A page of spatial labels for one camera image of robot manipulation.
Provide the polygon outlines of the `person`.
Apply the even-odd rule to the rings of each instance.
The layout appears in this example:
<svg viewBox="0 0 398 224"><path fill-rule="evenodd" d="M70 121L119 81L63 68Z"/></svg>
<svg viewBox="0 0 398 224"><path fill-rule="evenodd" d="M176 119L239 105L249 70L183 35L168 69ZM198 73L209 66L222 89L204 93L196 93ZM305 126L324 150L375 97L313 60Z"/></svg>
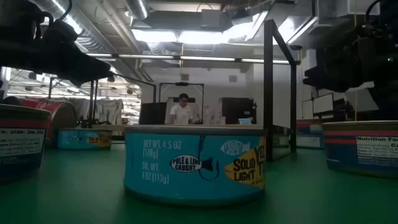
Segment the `person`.
<svg viewBox="0 0 398 224"><path fill-rule="evenodd" d="M193 112L188 105L188 95L181 93L178 97L178 104L171 107L169 124L187 125L193 124Z"/></svg>

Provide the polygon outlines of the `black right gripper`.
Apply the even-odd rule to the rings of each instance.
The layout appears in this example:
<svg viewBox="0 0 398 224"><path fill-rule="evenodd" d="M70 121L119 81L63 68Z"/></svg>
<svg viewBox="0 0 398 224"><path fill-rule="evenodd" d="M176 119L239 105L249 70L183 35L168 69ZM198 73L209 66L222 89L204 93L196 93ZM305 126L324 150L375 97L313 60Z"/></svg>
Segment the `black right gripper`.
<svg viewBox="0 0 398 224"><path fill-rule="evenodd" d="M366 82L398 81L398 28L364 24L321 53L320 63L305 71L304 84L342 93Z"/></svg>

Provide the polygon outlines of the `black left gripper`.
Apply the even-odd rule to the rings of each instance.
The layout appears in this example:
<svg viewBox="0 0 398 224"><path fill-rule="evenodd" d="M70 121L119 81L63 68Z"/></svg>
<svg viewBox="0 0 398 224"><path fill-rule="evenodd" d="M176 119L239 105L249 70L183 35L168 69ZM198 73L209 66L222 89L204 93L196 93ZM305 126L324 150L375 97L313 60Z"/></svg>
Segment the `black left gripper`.
<svg viewBox="0 0 398 224"><path fill-rule="evenodd" d="M62 75L78 87L112 76L109 64L78 49L77 37L48 12L0 12L0 66Z"/></svg>

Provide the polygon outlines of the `large whiteboard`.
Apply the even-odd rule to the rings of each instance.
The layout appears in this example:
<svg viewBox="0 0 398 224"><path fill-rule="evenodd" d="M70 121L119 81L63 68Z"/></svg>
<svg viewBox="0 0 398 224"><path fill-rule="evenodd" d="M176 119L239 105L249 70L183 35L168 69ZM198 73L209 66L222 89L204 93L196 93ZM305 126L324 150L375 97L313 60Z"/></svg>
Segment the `large whiteboard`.
<svg viewBox="0 0 398 224"><path fill-rule="evenodd" d="M320 115L329 111L333 111L333 94L319 96L313 99L313 115Z"/></svg>

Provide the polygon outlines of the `wooden shelf black metal frame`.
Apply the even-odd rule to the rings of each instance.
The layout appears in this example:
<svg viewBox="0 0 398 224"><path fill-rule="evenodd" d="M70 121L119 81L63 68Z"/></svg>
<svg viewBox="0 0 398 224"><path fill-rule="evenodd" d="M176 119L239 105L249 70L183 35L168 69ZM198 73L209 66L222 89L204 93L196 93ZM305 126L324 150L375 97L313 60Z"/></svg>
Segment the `wooden shelf black metal frame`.
<svg viewBox="0 0 398 224"><path fill-rule="evenodd" d="M263 60L263 119L262 127L267 132L266 134L266 159L268 162L273 161L273 119L274 119L274 70L273 65L275 64L273 58L273 41L277 42L277 45L281 49L287 63L290 65L290 92L292 94L290 100L290 129L292 140L295 140L296 133L295 127L297 123L297 100L294 98L297 92L297 63L294 60L292 54L285 41L283 40L278 27L273 19L265 20L264 24L264 53Z"/></svg>

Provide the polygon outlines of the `silver ventilation duct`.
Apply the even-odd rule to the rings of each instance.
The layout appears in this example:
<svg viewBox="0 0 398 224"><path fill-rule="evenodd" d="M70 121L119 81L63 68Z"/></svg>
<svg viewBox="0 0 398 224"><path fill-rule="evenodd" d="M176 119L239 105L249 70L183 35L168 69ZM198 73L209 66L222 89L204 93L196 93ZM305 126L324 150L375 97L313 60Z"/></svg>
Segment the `silver ventilation duct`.
<svg viewBox="0 0 398 224"><path fill-rule="evenodd" d="M78 34L76 44L91 53L141 53L130 28L126 0L30 0L54 18L68 7L64 21Z"/></svg>

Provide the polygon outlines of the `black cabinet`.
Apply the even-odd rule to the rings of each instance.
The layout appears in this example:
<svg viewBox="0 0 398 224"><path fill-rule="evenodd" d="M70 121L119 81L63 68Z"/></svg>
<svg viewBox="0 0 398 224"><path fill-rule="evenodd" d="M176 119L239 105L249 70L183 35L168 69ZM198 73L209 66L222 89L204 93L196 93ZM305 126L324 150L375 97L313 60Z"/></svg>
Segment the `black cabinet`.
<svg viewBox="0 0 398 224"><path fill-rule="evenodd" d="M251 124L256 124L257 104L252 98L222 98L221 115L225 124L238 124L239 119L250 118Z"/></svg>

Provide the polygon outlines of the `teal tuna can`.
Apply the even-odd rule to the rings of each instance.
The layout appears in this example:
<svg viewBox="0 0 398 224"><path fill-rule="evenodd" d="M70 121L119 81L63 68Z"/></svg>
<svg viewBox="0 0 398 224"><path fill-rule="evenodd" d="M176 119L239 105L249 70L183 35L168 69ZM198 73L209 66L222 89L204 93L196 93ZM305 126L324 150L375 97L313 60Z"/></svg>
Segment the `teal tuna can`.
<svg viewBox="0 0 398 224"><path fill-rule="evenodd" d="M139 199L210 207L264 195L263 129L136 125L124 133L124 186Z"/></svg>
<svg viewBox="0 0 398 224"><path fill-rule="evenodd" d="M110 129L59 129L57 148L68 151L110 149L112 134Z"/></svg>

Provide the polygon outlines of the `small whiteboard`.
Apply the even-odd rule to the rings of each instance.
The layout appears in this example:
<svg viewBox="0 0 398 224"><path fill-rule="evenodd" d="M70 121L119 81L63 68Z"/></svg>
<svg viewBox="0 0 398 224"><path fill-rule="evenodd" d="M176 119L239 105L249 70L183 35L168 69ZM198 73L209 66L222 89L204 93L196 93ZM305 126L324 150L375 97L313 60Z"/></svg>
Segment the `small whiteboard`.
<svg viewBox="0 0 398 224"><path fill-rule="evenodd" d="M313 100L302 102L302 119L313 119Z"/></svg>

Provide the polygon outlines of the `ceiling strip light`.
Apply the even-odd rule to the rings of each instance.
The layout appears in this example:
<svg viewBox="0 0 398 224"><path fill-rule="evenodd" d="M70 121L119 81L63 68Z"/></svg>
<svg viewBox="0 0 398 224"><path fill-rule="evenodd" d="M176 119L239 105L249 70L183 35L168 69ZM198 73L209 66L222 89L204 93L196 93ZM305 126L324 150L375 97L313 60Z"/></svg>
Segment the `ceiling strip light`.
<svg viewBox="0 0 398 224"><path fill-rule="evenodd" d="M152 60L196 60L209 62L234 62L234 63L264 63L259 58L231 58L231 57L205 57L205 56L186 56L186 55L141 55L141 54L102 54L86 53L95 58L121 58L121 59L152 59Z"/></svg>

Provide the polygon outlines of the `white hanging cloth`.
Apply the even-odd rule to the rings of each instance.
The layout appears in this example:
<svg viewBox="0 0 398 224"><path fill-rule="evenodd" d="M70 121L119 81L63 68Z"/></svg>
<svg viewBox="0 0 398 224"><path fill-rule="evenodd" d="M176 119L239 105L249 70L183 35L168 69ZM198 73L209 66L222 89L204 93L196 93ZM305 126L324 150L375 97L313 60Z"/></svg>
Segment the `white hanging cloth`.
<svg viewBox="0 0 398 224"><path fill-rule="evenodd" d="M99 121L108 121L111 124L122 124L122 100L98 100L96 102L95 118Z"/></svg>

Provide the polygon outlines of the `dark monitor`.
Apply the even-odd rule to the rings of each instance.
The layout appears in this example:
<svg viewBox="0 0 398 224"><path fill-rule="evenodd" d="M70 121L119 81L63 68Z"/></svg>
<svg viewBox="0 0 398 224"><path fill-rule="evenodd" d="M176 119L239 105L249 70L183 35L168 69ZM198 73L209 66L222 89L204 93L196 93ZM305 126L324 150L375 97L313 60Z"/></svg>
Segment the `dark monitor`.
<svg viewBox="0 0 398 224"><path fill-rule="evenodd" d="M142 103L139 124L165 124L166 103Z"/></svg>

